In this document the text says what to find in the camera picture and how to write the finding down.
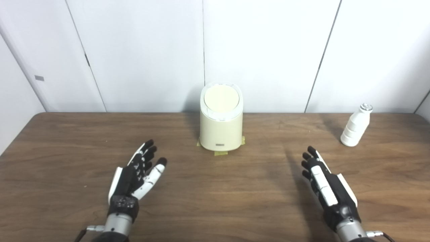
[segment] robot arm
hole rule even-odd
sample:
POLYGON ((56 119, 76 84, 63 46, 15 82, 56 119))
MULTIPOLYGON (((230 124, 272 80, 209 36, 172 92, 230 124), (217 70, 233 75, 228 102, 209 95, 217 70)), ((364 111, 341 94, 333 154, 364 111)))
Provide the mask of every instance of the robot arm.
POLYGON ((324 159, 313 147, 303 153, 302 174, 310 181, 312 190, 324 210, 326 224, 342 242, 374 242, 371 237, 389 236, 381 231, 365 231, 357 210, 357 199, 342 174, 332 174, 324 159))
POLYGON ((160 158, 152 167, 157 147, 149 140, 133 154, 127 166, 115 170, 109 189, 106 224, 88 226, 81 231, 75 242, 85 235, 86 231, 101 232, 93 242, 129 242, 128 235, 139 212, 139 200, 142 199, 158 181, 163 173, 167 160, 160 158))

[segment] wood grain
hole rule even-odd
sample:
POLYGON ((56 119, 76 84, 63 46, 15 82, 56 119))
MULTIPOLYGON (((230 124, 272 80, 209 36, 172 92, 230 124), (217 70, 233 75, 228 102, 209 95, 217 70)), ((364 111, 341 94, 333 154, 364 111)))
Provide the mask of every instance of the wood grain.
POLYGON ((308 145, 345 176, 365 229, 428 241, 430 125, 413 114, 372 114, 350 148, 339 142, 348 117, 245 114, 246 144, 214 156, 196 146, 194 113, 36 115, 0 157, 0 240, 70 242, 104 224, 115 168, 154 139, 156 157, 169 163, 140 202, 132 242, 335 241, 301 178, 308 145))

